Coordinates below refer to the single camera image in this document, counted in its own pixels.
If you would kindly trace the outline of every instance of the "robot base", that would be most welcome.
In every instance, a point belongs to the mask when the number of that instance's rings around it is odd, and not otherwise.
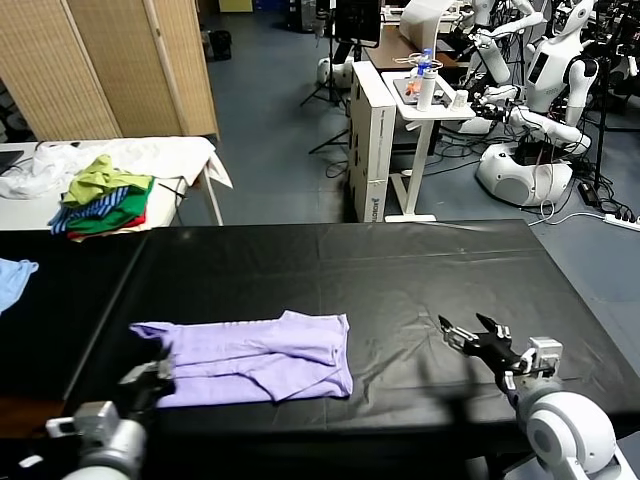
[[[571,167],[566,163],[518,165],[512,157],[517,146],[504,143],[487,148],[476,178],[492,196],[512,205],[555,204],[571,180]]]
[[[329,57],[322,58],[318,62],[316,70],[316,81],[324,84],[329,80]],[[344,63],[333,65],[333,81],[336,88],[348,90],[351,88],[351,77],[353,76],[353,57],[349,56]]]

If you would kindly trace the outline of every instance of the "green shirt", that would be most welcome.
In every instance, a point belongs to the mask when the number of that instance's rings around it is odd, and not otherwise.
[[[151,178],[148,175],[133,175],[116,170],[111,165],[109,155],[100,155],[91,165],[74,177],[62,203],[71,208],[79,207],[104,197],[118,187],[127,185],[147,190]]]
[[[142,215],[147,206],[147,200],[153,188],[153,183],[153,177],[151,177],[149,188],[146,190],[140,189],[137,186],[129,188],[127,196],[120,202],[120,205],[111,210],[104,218],[76,218],[67,224],[67,229],[71,232],[87,235],[117,230]]]

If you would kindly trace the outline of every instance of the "power strip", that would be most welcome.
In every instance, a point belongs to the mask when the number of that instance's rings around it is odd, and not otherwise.
[[[635,230],[636,232],[640,232],[640,223],[638,222],[628,222],[626,220],[618,220],[615,215],[607,213],[604,216],[604,223],[609,223],[611,225],[617,225],[618,227],[628,228],[629,230]]]

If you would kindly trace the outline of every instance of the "white cloth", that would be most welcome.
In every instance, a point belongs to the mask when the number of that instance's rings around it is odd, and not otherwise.
[[[206,166],[209,178],[233,188],[215,147],[205,138],[119,138],[86,142],[78,148],[42,145],[32,160],[0,176],[0,196],[29,199],[66,192],[73,177],[102,154],[111,157],[114,168],[156,178],[184,177],[189,185]]]

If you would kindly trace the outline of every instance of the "black tablecloth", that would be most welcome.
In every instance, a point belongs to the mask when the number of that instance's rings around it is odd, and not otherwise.
[[[511,326],[517,352],[530,336],[559,340],[566,389],[599,404],[619,434],[640,423],[636,374],[521,221],[156,230],[69,408],[107,398],[148,359],[131,322],[270,319],[284,309],[348,315],[351,398],[164,410],[153,436],[163,460],[181,449],[194,460],[200,447],[208,461],[213,444],[219,455],[259,450],[289,460],[325,449],[352,458],[525,448],[512,408],[476,359],[471,422],[450,428],[446,399],[467,377],[442,340],[439,314],[471,331],[481,330],[476,312],[492,316]]]
[[[67,396],[145,238],[78,244],[45,231],[0,232],[0,257],[39,264],[0,316],[0,395]]]

